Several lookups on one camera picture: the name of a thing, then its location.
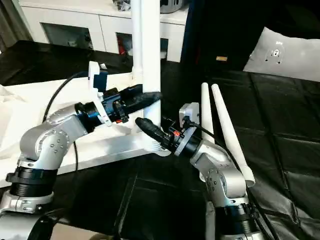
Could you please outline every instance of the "black cable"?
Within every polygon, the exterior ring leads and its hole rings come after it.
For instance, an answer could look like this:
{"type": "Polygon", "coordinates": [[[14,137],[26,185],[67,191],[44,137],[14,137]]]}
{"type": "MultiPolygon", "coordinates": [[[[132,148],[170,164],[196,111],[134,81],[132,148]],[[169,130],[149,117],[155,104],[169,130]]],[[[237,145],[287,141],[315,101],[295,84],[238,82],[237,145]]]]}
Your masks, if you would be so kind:
{"type": "MultiPolygon", "coordinates": [[[[201,131],[203,131],[204,133],[208,134],[210,137],[214,138],[214,140],[216,141],[216,143],[218,145],[220,145],[220,147],[224,148],[224,150],[226,151],[226,153],[230,156],[231,160],[233,161],[235,167],[241,172],[241,169],[235,159],[235,157],[233,156],[233,154],[230,152],[230,150],[224,145],[222,144],[219,140],[217,140],[215,138],[215,135],[213,133],[211,133],[210,131],[208,131],[207,129],[205,129],[204,127],[200,126],[199,124],[196,124],[195,122],[191,122],[191,121],[187,121],[186,122],[187,126],[190,127],[196,127],[197,129],[200,129],[201,131]]],[[[265,224],[267,225],[268,229],[271,232],[271,235],[273,236],[274,240],[279,240],[279,237],[274,229],[274,227],[271,225],[269,219],[267,218],[264,210],[262,209],[262,207],[260,206],[260,204],[258,203],[256,197],[252,194],[251,190],[248,188],[248,186],[246,186],[246,191],[248,193],[248,198],[251,202],[254,203],[254,205],[256,206],[256,208],[258,209],[258,211],[260,212],[265,224]]],[[[264,229],[262,223],[260,222],[259,219],[255,220],[257,222],[257,225],[259,226],[259,228],[261,229],[262,233],[268,238],[271,239],[269,234],[267,234],[267,231],[264,229]]]]}
{"type": "MultiPolygon", "coordinates": [[[[54,102],[55,98],[57,97],[57,95],[60,93],[60,91],[74,78],[79,78],[79,77],[84,77],[84,76],[88,76],[88,72],[87,71],[80,71],[77,72],[75,74],[73,74],[72,76],[68,77],[60,86],[59,88],[54,92],[54,94],[52,95],[48,105],[46,106],[46,109],[44,111],[44,115],[43,115],[43,119],[42,122],[44,123],[47,120],[47,116],[50,110],[50,107],[52,105],[52,103],[54,102]]],[[[76,195],[76,184],[77,184],[77,178],[78,178],[78,169],[79,169],[79,158],[78,158],[78,149],[77,149],[77,145],[76,142],[73,143],[73,147],[74,147],[74,154],[75,154],[75,170],[74,170],[74,175],[73,175],[73,179],[72,179],[72,189],[73,189],[73,195],[76,195]]],[[[56,220],[54,222],[54,225],[58,223],[58,221],[64,216],[64,214],[57,216],[56,220]]]]}
{"type": "Polygon", "coordinates": [[[60,86],[59,88],[54,92],[54,94],[52,95],[48,105],[46,106],[44,115],[43,115],[43,119],[42,122],[44,123],[47,120],[47,116],[50,110],[50,107],[52,105],[52,103],[54,102],[55,98],[57,97],[57,95],[60,93],[60,91],[74,78],[79,78],[79,77],[83,77],[84,74],[87,74],[88,76],[88,72],[87,71],[80,71],[77,72],[75,74],[73,74],[72,76],[68,77],[60,86]]]}

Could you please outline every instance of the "white plastic clip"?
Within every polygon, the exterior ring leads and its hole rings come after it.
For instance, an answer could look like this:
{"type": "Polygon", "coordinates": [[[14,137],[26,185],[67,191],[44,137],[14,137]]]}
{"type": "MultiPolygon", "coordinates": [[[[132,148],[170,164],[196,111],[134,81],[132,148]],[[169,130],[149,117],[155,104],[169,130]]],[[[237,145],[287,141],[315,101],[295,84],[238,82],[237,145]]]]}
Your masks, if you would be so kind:
{"type": "Polygon", "coordinates": [[[103,98],[103,92],[99,92],[97,88],[94,88],[94,79],[95,75],[100,74],[100,67],[99,64],[96,61],[89,61],[89,71],[88,71],[88,80],[89,80],[89,92],[92,97],[93,103],[99,113],[99,120],[102,124],[106,124],[108,127],[112,125],[112,122],[110,118],[108,117],[108,114],[106,113],[106,110],[104,106],[102,105],[103,98]]]}

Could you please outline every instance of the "black tablecloth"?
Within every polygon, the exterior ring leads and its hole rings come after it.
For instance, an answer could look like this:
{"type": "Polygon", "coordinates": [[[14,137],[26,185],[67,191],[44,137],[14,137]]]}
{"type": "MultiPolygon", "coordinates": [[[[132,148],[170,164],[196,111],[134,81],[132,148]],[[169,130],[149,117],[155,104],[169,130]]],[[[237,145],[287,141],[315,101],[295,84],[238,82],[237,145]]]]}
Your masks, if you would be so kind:
{"type": "MultiPolygon", "coordinates": [[[[106,62],[111,74],[132,67],[116,54],[22,41],[0,55],[0,84],[65,79],[90,60],[106,62]]],[[[202,75],[167,62],[162,115],[177,119],[184,103],[200,102],[202,82],[221,89],[255,175],[252,191],[280,239],[320,239],[320,83],[247,72],[202,75]]],[[[212,116],[222,140],[214,105],[212,116]]],[[[72,179],[73,173],[58,176],[55,207],[70,204],[72,179]]],[[[149,154],[104,164],[79,172],[68,220],[131,240],[204,239],[204,189],[188,159],[149,154]]]]}

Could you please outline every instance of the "white pole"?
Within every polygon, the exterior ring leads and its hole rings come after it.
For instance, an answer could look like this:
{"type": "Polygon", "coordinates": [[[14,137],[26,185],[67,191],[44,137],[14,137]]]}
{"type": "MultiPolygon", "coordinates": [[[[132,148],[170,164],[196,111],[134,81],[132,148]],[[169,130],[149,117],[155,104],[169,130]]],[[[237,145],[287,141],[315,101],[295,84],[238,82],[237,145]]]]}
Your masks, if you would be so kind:
{"type": "MultiPolygon", "coordinates": [[[[160,4],[159,0],[141,0],[141,32],[142,32],[142,66],[143,92],[161,91],[160,77],[160,4]]],[[[155,125],[161,123],[160,101],[147,107],[143,116],[155,125]]],[[[145,150],[156,152],[161,150],[160,144],[145,137],[145,150]]]]}
{"type": "Polygon", "coordinates": [[[142,65],[141,0],[131,1],[131,18],[132,18],[132,49],[133,49],[132,76],[136,84],[142,84],[143,83],[143,65],[142,65]]]}
{"type": "MultiPolygon", "coordinates": [[[[201,126],[207,129],[210,133],[214,133],[214,125],[211,115],[211,105],[209,96],[208,83],[201,84],[201,126]]],[[[212,143],[215,143],[215,139],[205,132],[202,132],[202,138],[212,143]]]]}
{"type": "Polygon", "coordinates": [[[212,88],[214,102],[215,102],[216,110],[218,112],[226,147],[230,150],[236,162],[238,163],[247,186],[252,187],[253,185],[255,185],[256,180],[255,180],[254,174],[252,173],[251,168],[248,167],[246,163],[244,153],[242,152],[240,143],[236,135],[236,131],[231,122],[228,110],[226,108],[224,99],[219,89],[219,86],[217,84],[213,84],[211,88],[212,88]]]}

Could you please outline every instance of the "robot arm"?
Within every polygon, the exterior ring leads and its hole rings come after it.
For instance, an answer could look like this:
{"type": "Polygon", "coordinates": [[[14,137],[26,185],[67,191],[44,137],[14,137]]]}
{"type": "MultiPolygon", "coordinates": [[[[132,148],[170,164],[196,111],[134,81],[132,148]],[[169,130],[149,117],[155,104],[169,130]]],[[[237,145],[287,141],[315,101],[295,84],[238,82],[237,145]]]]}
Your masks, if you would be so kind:
{"type": "MultiPolygon", "coordinates": [[[[143,93],[142,85],[120,92],[107,90],[101,104],[110,122],[127,122],[129,114],[160,100],[160,92],[143,93]]],[[[60,109],[47,120],[28,130],[20,141],[21,155],[14,173],[6,181],[12,183],[0,203],[0,239],[49,239],[53,226],[42,214],[53,200],[53,185],[58,168],[69,147],[80,137],[104,124],[94,102],[77,103],[60,109]],[[47,235],[32,234],[40,231],[47,235]]]]}
{"type": "MultiPolygon", "coordinates": [[[[195,109],[192,104],[180,110],[181,126],[190,119],[195,122],[197,114],[192,114],[195,109]]],[[[190,163],[202,173],[215,208],[217,239],[264,239],[255,223],[259,215],[249,203],[245,178],[222,147],[195,136],[195,127],[179,129],[171,126],[165,133],[147,118],[137,118],[135,122],[164,148],[176,156],[189,158],[190,163]]]]}

